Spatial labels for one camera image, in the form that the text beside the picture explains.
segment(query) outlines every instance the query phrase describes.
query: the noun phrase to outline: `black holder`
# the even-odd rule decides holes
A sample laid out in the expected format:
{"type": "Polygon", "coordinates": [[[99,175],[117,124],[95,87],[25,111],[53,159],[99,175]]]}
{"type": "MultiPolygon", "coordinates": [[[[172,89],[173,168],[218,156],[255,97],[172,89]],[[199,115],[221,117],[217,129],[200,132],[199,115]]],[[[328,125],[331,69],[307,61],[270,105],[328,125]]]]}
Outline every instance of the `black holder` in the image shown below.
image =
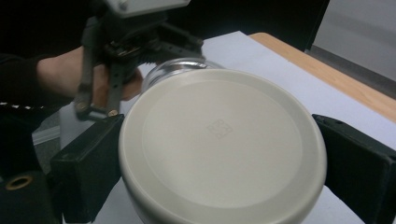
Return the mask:
{"type": "MultiPolygon", "coordinates": [[[[325,185],[365,223],[391,224],[396,215],[396,151],[340,120],[313,117],[327,149],[325,185]]],[[[123,116],[116,116],[96,122],[57,154],[51,161],[50,188],[41,174],[32,174],[34,182],[18,191],[5,190],[14,178],[1,183],[0,222],[37,223],[30,220],[42,215],[40,223],[52,224],[59,211],[66,222],[94,221],[120,179],[122,121],[123,116]]]]}

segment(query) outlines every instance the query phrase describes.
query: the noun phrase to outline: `gray wall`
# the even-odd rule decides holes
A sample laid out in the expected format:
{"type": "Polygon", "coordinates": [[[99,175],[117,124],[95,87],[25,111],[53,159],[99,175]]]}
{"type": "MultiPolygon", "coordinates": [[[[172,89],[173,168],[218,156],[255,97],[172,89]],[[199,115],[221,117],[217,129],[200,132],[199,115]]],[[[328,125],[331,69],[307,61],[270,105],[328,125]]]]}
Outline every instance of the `gray wall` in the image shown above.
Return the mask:
{"type": "Polygon", "coordinates": [[[331,0],[314,45],[396,81],[396,1],[331,0]]]}

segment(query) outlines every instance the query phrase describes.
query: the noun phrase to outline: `screw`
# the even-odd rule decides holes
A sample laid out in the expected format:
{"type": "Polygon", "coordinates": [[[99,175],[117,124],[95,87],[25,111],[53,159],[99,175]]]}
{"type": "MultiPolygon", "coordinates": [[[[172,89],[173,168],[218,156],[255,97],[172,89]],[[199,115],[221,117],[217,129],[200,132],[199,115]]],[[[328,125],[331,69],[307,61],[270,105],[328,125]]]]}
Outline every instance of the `screw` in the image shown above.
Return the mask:
{"type": "Polygon", "coordinates": [[[113,116],[116,116],[118,114],[119,114],[119,112],[117,110],[111,110],[110,112],[108,112],[108,116],[109,117],[113,117],[113,116]]]}
{"type": "Polygon", "coordinates": [[[76,105],[76,110],[77,111],[83,111],[83,110],[85,110],[87,108],[87,104],[85,104],[85,103],[78,103],[77,105],[76,105]]]}

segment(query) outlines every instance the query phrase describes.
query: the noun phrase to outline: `black sleeve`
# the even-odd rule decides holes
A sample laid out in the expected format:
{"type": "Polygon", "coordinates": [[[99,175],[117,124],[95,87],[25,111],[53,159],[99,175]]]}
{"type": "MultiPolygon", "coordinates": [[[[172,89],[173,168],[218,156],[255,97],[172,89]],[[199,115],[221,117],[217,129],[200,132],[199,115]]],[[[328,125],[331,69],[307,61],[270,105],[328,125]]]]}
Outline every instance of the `black sleeve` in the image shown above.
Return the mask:
{"type": "Polygon", "coordinates": [[[0,55],[0,106],[61,107],[73,99],[43,90],[37,80],[36,66],[46,56],[28,60],[0,55]]]}

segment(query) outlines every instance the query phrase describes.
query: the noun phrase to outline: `white bowl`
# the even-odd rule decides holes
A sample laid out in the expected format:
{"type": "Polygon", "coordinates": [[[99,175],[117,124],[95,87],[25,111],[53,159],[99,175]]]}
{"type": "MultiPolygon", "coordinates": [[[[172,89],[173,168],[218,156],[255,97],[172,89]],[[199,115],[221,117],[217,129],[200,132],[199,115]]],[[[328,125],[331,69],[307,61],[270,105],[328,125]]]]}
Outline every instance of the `white bowl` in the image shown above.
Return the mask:
{"type": "Polygon", "coordinates": [[[317,124],[250,74],[195,70],[145,91],[120,132],[122,177],[145,223],[299,223],[324,184],[317,124]]]}

